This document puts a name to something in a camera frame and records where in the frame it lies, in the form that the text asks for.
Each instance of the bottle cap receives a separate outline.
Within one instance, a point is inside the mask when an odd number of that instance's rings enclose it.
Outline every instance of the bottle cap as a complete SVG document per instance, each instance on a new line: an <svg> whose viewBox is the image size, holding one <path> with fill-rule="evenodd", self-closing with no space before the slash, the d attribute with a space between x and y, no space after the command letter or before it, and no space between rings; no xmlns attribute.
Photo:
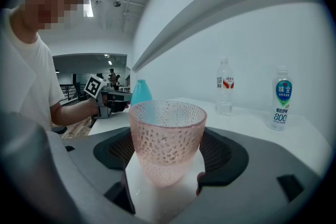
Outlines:
<svg viewBox="0 0 336 224"><path fill-rule="evenodd" d="M221 57L221 59L220 59L221 61L221 63L228 63L228 58L227 58L227 56L224 56L224 57Z"/></svg>
<svg viewBox="0 0 336 224"><path fill-rule="evenodd" d="M288 69L285 65L279 65L277 66L277 71L288 71Z"/></svg>

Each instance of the ceiling light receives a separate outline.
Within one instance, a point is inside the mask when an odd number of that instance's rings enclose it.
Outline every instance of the ceiling light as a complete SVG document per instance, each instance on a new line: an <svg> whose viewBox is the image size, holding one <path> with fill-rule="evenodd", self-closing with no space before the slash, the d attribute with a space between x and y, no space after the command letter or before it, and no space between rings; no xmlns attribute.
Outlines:
<svg viewBox="0 0 336 224"><path fill-rule="evenodd" d="M85 11L87 17L93 17L91 0L89 0L88 4L84 4L84 11Z"/></svg>

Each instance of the textured glass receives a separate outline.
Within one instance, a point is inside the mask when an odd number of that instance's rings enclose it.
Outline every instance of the textured glass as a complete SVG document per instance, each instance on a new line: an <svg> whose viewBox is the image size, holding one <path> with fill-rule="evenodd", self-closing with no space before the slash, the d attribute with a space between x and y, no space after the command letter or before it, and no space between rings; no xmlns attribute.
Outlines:
<svg viewBox="0 0 336 224"><path fill-rule="evenodd" d="M177 182L201 142L206 113L188 103L148 101L130 109L135 152L147 177L158 187Z"/></svg>

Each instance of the white table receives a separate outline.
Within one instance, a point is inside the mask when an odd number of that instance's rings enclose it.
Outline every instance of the white table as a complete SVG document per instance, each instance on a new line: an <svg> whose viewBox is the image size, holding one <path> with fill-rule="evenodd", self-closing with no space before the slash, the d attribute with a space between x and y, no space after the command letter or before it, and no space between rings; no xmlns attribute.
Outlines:
<svg viewBox="0 0 336 224"><path fill-rule="evenodd" d="M225 129L240 134L274 142L291 152L319 176L323 177L332 159L332 149L323 135L303 116L289 115L286 129L278 132L266 125L267 112L234 107L231 116L217 115L215 104L200 100L177 98L204 109L208 115L206 126ZM89 135L130 126L129 109L96 120Z"/></svg>
<svg viewBox="0 0 336 224"><path fill-rule="evenodd" d="M286 148L320 177L325 175L332 160L330 145L303 116L289 115L286 129L278 132L266 125L267 112L234 107L232 115L225 117L216 114L213 103L187 98L174 100L203 108L208 116L207 127L268 140ZM96 120L89 135L130 126L128 111L126 109L108 119ZM196 198L196 177L201 171L204 171L204 161L198 150L191 169L179 182L168 188L158 189L142 174L138 158L134 154L126 168L126 175L136 216L151 223L167 223Z"/></svg>

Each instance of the floor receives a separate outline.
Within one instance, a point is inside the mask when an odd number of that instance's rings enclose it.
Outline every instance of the floor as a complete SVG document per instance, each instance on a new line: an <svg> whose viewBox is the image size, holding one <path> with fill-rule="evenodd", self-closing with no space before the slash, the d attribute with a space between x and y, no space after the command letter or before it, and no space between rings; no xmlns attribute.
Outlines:
<svg viewBox="0 0 336 224"><path fill-rule="evenodd" d="M79 101L75 100L63 106L74 105L76 103L79 103ZM61 134L60 136L62 139L87 136L89 135L89 132L91 130L91 128L88 127L90 124L91 124L91 117L88 117L80 122L67 126L68 130L64 134Z"/></svg>

